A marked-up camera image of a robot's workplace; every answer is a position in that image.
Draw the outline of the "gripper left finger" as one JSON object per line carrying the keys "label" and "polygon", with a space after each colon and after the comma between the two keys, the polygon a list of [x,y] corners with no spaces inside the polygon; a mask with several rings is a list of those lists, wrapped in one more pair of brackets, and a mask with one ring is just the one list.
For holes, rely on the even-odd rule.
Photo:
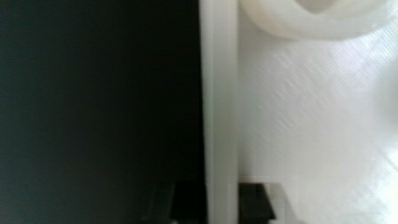
{"label": "gripper left finger", "polygon": [[141,224],[207,224],[207,186],[196,181],[157,185]]}

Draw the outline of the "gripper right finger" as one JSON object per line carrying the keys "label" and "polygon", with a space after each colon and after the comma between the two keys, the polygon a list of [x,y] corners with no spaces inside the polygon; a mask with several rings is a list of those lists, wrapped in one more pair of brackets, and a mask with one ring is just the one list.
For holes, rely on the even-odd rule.
{"label": "gripper right finger", "polygon": [[239,186],[239,224],[269,224],[276,219],[265,186],[242,183]]}

